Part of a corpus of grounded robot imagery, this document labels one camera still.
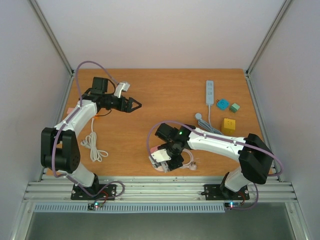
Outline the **coral pink plug adapter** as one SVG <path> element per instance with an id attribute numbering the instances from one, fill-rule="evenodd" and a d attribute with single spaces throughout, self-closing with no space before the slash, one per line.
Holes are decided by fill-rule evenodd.
<path id="1" fill-rule="evenodd" d="M 160 145 L 154 146 L 150 149 L 150 153 L 153 154 L 154 152 L 159 150 Z"/>

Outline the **yellow cube socket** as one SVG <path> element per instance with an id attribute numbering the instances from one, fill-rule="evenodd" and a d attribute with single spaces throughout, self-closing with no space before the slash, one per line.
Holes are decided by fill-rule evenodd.
<path id="1" fill-rule="evenodd" d="M 236 131 L 236 120 L 224 118 L 221 123 L 220 131 L 226 136 L 232 136 Z"/>

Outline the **mint green usb charger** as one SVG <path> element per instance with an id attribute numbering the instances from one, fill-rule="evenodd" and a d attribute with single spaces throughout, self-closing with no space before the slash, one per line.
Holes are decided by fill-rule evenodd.
<path id="1" fill-rule="evenodd" d="M 232 113 L 236 113 L 240 109 L 240 106 L 237 103 L 233 103 L 230 107 L 229 110 Z"/>

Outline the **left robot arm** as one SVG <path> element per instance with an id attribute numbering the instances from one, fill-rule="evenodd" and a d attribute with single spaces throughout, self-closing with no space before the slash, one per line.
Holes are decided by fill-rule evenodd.
<path id="1" fill-rule="evenodd" d="M 41 132 L 41 165 L 52 170 L 56 178 L 66 177 L 73 181 L 89 199 L 96 199 L 101 187 L 98 176 L 81 163 L 77 141 L 79 133 L 101 109 L 131 113 L 142 107 L 134 98 L 122 96 L 130 87 L 128 82 L 114 84 L 114 92 L 108 93 L 110 82 L 108 78 L 94 77 L 92 86 L 80 94 L 76 107 L 67 117 Z"/>

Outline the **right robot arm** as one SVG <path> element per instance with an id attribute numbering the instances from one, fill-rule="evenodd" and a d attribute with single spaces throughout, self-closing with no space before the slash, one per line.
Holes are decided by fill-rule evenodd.
<path id="1" fill-rule="evenodd" d="M 149 160 L 155 169 L 171 172 L 183 166 L 184 150 L 206 151 L 225 156 L 239 163 L 239 167 L 227 172 L 218 188 L 224 200 L 234 199 L 249 183 L 263 185 L 269 176 L 273 162 L 272 152 L 255 134 L 232 137 L 183 124 L 180 128 L 161 123 L 155 136 L 164 143 L 149 149 Z"/>

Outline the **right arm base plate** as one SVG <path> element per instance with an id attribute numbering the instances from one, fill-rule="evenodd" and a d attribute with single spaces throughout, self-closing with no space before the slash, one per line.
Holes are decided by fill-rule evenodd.
<path id="1" fill-rule="evenodd" d="M 205 196 L 207 201 L 219 201 L 219 200 L 249 200 L 249 190 L 245 185 L 239 191 L 232 191 L 227 188 L 222 188 L 220 184 L 205 184 L 204 191 L 201 193 Z"/>

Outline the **teal plug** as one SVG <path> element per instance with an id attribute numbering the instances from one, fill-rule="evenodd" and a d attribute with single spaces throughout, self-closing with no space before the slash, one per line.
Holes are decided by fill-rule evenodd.
<path id="1" fill-rule="evenodd" d="M 226 100 L 225 98 L 219 99 L 216 102 L 216 106 L 222 111 L 226 110 L 229 107 L 229 105 L 230 105 L 229 101 Z"/>

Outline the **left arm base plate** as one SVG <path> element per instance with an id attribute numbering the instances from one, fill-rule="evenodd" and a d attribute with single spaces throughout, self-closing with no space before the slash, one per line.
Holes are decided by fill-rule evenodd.
<path id="1" fill-rule="evenodd" d="M 98 191 L 100 191 L 103 186 L 104 186 L 103 184 L 98 184 L 98 185 L 92 186 L 92 187 L 85 187 L 85 189 L 89 192 L 89 194 L 87 194 L 79 186 L 74 185 L 72 188 L 72 191 L 71 191 L 70 199 L 73 201 L 80 201 L 80 200 L 93 201 L 93 200 L 97 200 L 100 198 L 105 199 L 106 196 L 108 196 L 108 198 L 110 200 L 114 200 L 115 195 L 117 193 L 117 186 L 115 184 L 110 184 L 107 187 L 105 187 L 102 190 L 102 192 L 97 194 Z"/>

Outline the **round pink socket base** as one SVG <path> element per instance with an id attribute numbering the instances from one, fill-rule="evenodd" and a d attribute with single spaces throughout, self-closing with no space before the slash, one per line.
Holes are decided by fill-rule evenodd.
<path id="1" fill-rule="evenodd" d="M 153 168 L 158 172 L 167 173 L 170 171 L 169 166 L 166 161 L 156 162 L 156 161 L 151 160 L 150 162 L 151 162 L 151 165 L 153 166 Z"/>

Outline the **light blue power strip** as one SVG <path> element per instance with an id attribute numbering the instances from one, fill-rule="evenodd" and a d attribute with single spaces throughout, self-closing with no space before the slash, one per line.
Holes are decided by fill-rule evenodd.
<path id="1" fill-rule="evenodd" d="M 214 81 L 207 80 L 205 83 L 205 103 L 207 106 L 212 106 L 214 102 Z"/>

